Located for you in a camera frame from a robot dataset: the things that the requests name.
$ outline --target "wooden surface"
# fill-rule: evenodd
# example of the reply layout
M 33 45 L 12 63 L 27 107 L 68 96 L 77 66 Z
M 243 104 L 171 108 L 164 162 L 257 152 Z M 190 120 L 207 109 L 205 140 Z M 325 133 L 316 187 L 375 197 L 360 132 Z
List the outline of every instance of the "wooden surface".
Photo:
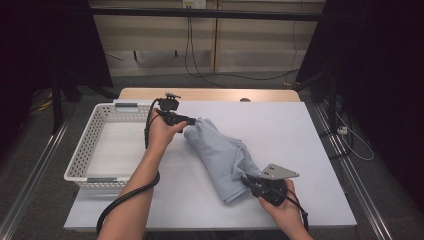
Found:
M 293 90 L 264 89 L 206 89 L 206 88 L 124 88 L 119 99 L 155 99 L 171 92 L 181 96 L 179 100 L 191 101 L 240 101 L 247 98 L 252 102 L 300 102 Z

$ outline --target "white table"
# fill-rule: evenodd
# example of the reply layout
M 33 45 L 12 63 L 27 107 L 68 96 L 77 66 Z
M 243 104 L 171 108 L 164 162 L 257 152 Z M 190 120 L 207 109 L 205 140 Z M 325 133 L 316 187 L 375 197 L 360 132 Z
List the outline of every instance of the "white table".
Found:
M 181 100 L 178 112 L 209 118 L 224 135 L 241 139 L 259 169 L 274 163 L 298 172 L 300 177 L 293 181 L 310 226 L 356 225 L 304 103 Z M 148 230 L 276 228 L 250 194 L 230 205 L 221 202 L 203 163 L 182 134 L 169 145 L 159 171 L 161 181 L 155 187 Z M 64 227 L 94 230 L 100 213 L 117 194 L 80 190 Z

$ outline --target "metal bar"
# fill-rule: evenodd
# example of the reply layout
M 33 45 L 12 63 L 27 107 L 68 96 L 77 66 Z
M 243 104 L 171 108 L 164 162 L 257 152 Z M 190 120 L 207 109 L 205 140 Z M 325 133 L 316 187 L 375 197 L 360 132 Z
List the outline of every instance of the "metal bar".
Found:
M 55 134 L 52 134 L 49 142 L 47 143 L 46 148 L 38 159 L 37 164 L 35 165 L 32 173 L 28 177 L 25 185 L 20 191 L 16 201 L 12 205 L 12 207 L 7 212 L 5 218 L 1 222 L 0 225 L 0 240 L 10 240 L 18 227 L 20 220 L 22 219 L 25 210 L 31 202 L 32 196 L 37 189 L 38 184 L 40 183 L 44 172 L 46 171 L 53 154 L 56 151 L 57 146 L 62 140 L 63 135 L 65 134 L 70 119 L 72 119 L 77 104 L 73 105 L 73 108 L 70 109 L 70 113 L 68 117 L 65 119 L 63 124 L 58 128 Z
M 327 21 L 350 19 L 346 15 L 324 15 L 321 13 L 288 13 L 288 12 L 257 12 L 257 11 L 230 11 L 210 9 L 183 9 L 183 8 L 128 8 L 90 6 L 63 7 L 44 6 L 44 10 L 58 13 L 118 15 L 118 16 L 152 16 L 152 17 L 194 17 L 194 18 L 230 18 L 230 19 L 258 19 L 258 20 L 291 20 L 291 21 Z
M 317 112 L 320 121 L 324 126 L 324 129 L 328 131 L 330 129 L 330 126 L 327 123 L 327 114 L 318 106 L 315 106 L 315 111 Z M 339 136 L 329 134 L 329 140 L 337 154 L 341 154 L 342 152 L 346 151 Z M 339 159 L 342 168 L 345 171 L 350 184 L 352 184 L 353 190 L 355 191 L 355 194 L 358 197 L 362 209 L 368 217 L 368 220 L 377 238 L 380 240 L 392 240 L 393 238 L 383 217 L 381 216 L 379 210 L 377 209 L 377 206 L 374 204 L 373 200 L 368 194 L 368 191 L 366 190 L 361 178 L 359 177 L 351 159 L 349 158 L 349 156 L 341 156 Z

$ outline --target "folded fabric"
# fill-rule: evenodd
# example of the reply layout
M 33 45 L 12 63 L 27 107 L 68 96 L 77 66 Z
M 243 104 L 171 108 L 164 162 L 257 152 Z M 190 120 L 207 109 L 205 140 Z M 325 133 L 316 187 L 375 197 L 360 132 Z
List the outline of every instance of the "folded fabric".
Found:
M 248 190 L 241 182 L 241 176 L 259 175 L 246 145 L 221 134 L 209 119 L 198 118 L 194 126 L 186 127 L 184 137 L 200 155 L 219 198 L 225 203 Z

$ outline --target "metal frame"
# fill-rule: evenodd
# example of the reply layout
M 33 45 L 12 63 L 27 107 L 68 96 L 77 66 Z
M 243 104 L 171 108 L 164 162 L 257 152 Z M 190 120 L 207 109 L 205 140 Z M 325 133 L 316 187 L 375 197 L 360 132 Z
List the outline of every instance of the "metal frame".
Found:
M 128 8 L 90 6 L 63 7 L 45 6 L 44 10 L 54 12 L 65 11 L 74 14 L 116 15 L 116 16 L 152 16 L 152 17 L 194 17 L 194 18 L 230 18 L 230 19 L 257 19 L 257 20 L 290 20 L 290 21 L 334 21 L 350 19 L 346 15 L 325 15 L 321 13 L 288 13 L 288 12 L 258 12 L 258 11 L 229 11 L 208 9 L 180 9 L 180 8 Z

